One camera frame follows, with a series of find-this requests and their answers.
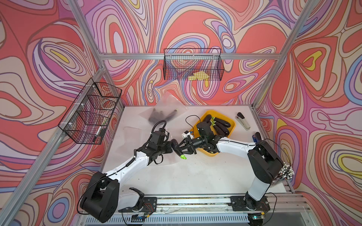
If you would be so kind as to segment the clear zip-top plastic bag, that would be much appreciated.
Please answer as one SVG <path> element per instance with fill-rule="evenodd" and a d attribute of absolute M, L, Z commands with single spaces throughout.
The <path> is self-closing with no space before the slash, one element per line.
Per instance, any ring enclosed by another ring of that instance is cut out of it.
<path fill-rule="evenodd" d="M 155 106 L 153 106 L 151 109 L 148 109 L 140 113 L 140 117 L 148 121 L 148 118 L 151 115 L 153 109 L 156 109 L 158 111 L 163 111 L 165 118 L 175 109 L 179 110 L 179 116 L 188 111 L 187 107 L 170 92 L 166 92 L 165 95 L 158 101 L 158 103 Z"/>

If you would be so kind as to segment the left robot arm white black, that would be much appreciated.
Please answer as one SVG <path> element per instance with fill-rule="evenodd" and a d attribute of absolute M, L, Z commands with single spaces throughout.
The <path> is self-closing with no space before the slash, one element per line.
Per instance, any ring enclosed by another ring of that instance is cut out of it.
<path fill-rule="evenodd" d="M 148 140 L 135 149 L 133 157 L 106 173 L 96 172 L 89 181 L 79 206 L 101 223 L 107 222 L 116 211 L 127 208 L 140 211 L 144 206 L 144 193 L 123 185 L 137 172 L 149 166 L 159 156 L 171 153 L 169 132 L 165 129 L 152 131 Z"/>

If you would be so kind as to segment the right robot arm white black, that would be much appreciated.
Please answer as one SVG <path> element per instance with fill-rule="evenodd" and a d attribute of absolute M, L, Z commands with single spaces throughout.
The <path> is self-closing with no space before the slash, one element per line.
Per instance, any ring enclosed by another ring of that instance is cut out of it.
<path fill-rule="evenodd" d="M 195 154 L 198 148 L 248 159 L 255 178 L 244 196 L 244 205 L 249 210 L 256 210 L 260 206 L 261 199 L 282 169 L 283 161 L 265 140 L 257 143 L 232 140 L 214 134 L 210 129 L 210 125 L 210 123 L 204 121 L 198 123 L 199 136 L 196 138 L 187 135 L 181 143 L 173 139 L 171 141 L 173 150 L 183 159 L 186 158 L 185 154 Z"/>

